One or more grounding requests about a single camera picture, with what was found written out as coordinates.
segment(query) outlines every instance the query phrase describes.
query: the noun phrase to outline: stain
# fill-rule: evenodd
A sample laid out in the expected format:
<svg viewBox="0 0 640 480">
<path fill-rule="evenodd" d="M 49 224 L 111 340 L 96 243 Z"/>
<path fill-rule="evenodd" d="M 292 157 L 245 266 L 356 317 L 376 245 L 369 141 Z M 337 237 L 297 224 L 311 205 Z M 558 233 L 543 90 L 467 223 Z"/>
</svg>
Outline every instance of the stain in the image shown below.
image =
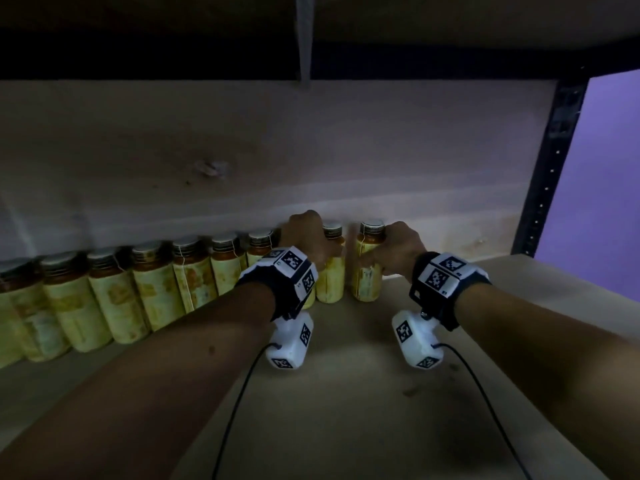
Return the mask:
<svg viewBox="0 0 640 480">
<path fill-rule="evenodd" d="M 402 391 L 402 395 L 411 399 L 414 395 L 418 394 L 419 392 L 420 392 L 420 387 L 414 386 Z"/>
</svg>

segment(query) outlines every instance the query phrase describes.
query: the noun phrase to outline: purple background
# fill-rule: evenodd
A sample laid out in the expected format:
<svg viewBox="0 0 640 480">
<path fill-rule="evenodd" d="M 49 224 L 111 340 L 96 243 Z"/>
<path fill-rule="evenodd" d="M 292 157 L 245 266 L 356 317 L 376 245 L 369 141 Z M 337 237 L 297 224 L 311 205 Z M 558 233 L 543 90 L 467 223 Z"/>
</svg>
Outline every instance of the purple background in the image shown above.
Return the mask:
<svg viewBox="0 0 640 480">
<path fill-rule="evenodd" d="M 640 70 L 589 81 L 536 259 L 640 301 Z"/>
</svg>

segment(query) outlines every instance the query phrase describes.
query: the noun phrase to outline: cable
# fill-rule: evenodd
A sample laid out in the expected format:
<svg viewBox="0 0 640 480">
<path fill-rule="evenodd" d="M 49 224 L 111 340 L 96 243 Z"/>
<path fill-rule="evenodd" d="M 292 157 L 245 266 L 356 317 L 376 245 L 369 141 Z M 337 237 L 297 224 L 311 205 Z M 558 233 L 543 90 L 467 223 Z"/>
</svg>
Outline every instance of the cable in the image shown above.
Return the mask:
<svg viewBox="0 0 640 480">
<path fill-rule="evenodd" d="M 227 423 L 227 428 L 225 430 L 225 434 L 222 436 L 222 443 L 220 443 L 220 450 L 218 451 L 218 458 L 216 459 L 216 466 L 213 468 L 213 473 L 211 474 L 211 480 L 216 480 L 218 477 L 218 471 L 220 469 L 220 460 L 222 460 L 222 453 L 225 452 L 225 446 L 227 446 L 227 440 L 229 439 L 229 432 L 231 432 L 231 426 L 234 423 L 234 418 L 236 417 L 236 412 L 238 411 L 238 406 L 240 405 L 240 401 L 242 400 L 242 396 L 244 395 L 244 390 L 246 389 L 246 385 L 249 384 L 249 379 L 251 378 L 251 374 L 255 369 L 255 366 L 258 364 L 260 357 L 264 354 L 265 350 L 269 347 L 276 347 L 277 349 L 281 349 L 282 346 L 276 343 L 270 343 L 265 345 L 260 352 L 258 352 L 257 357 L 253 361 L 252 366 L 249 368 L 249 372 L 247 372 L 246 378 L 244 379 L 244 384 L 242 384 L 242 389 L 240 389 L 240 394 L 238 394 L 238 398 L 236 399 L 236 403 L 234 404 L 234 409 L 231 411 L 231 417 L 229 418 L 229 422 Z"/>
<path fill-rule="evenodd" d="M 530 475 L 529 471 L 524 466 L 524 463 L 522 462 L 522 460 L 518 456 L 518 453 L 516 452 L 516 449 L 511 444 L 511 441 L 509 441 L 509 437 L 507 436 L 506 431 L 502 427 L 502 424 L 500 423 L 500 420 L 498 419 L 498 415 L 493 410 L 493 406 L 491 405 L 491 401 L 489 401 L 489 397 L 486 395 L 486 393 L 484 391 L 484 388 L 482 387 L 482 384 L 480 384 L 480 381 L 478 380 L 478 378 L 474 374 L 474 371 L 471 370 L 471 367 L 469 366 L 467 361 L 464 360 L 462 358 L 462 355 L 460 355 L 460 353 L 457 350 L 455 350 L 455 348 L 453 348 L 452 346 L 450 346 L 448 344 L 436 344 L 436 345 L 433 346 L 434 349 L 438 349 L 438 348 L 441 348 L 441 347 L 446 347 L 449 350 L 451 350 L 455 355 L 458 356 L 458 358 L 460 359 L 460 362 L 462 362 L 462 364 L 464 364 L 464 366 L 467 368 L 467 370 L 469 371 L 469 374 L 471 374 L 471 377 L 473 378 L 473 380 L 475 380 L 476 386 L 478 386 L 478 389 L 480 389 L 480 394 L 482 394 L 482 397 L 484 398 L 484 402 L 486 403 L 487 407 L 489 408 L 489 412 L 491 413 L 491 416 L 492 416 L 493 420 L 495 421 L 496 426 L 500 430 L 500 434 L 502 435 L 502 439 L 504 439 L 504 442 L 507 443 L 507 447 L 509 448 L 509 451 L 511 451 L 511 454 L 513 455 L 514 460 L 516 460 L 516 462 L 517 462 L 518 466 L 520 467 L 520 469 L 522 470 L 522 473 L 525 476 L 525 478 L 527 480 L 533 480 L 533 478 Z"/>
</svg>

